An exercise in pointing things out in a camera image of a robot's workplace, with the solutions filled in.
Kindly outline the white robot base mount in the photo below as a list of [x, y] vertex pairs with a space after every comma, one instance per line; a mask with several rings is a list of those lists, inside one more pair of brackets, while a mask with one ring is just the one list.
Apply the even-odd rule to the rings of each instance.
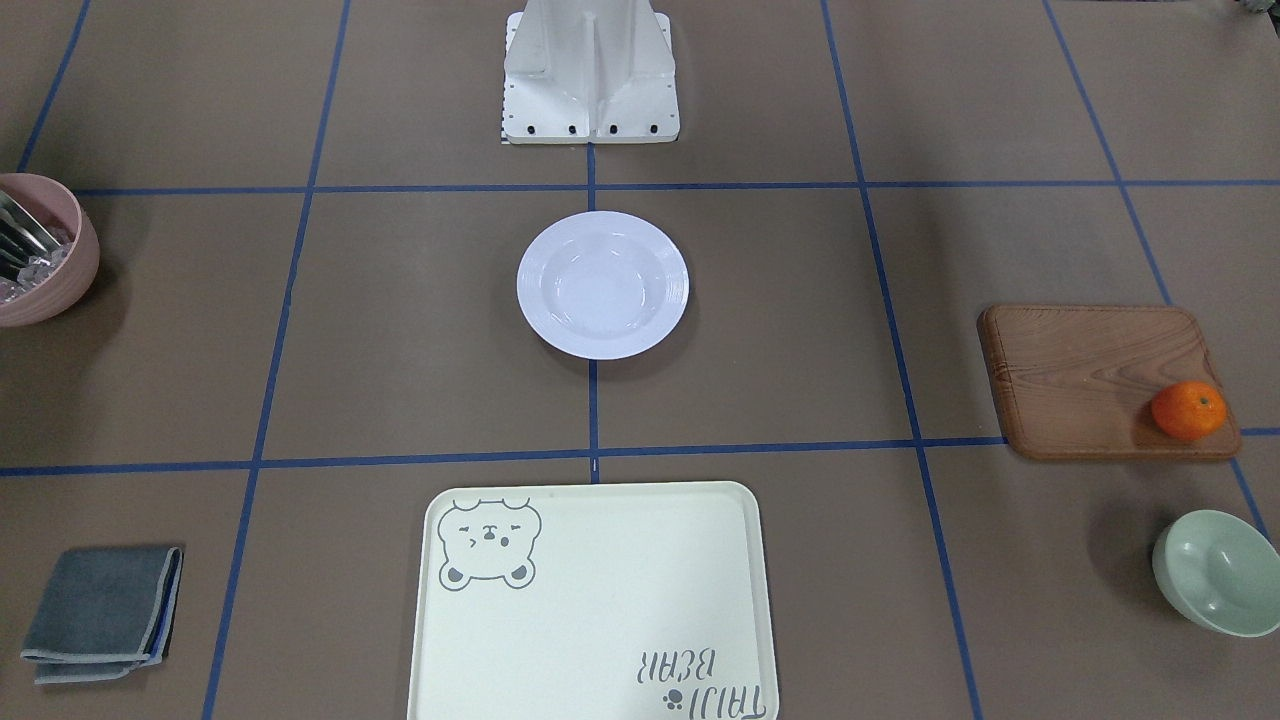
[[652, 3], [529, 1], [508, 15], [504, 41], [504, 142], [680, 137], [672, 24]]

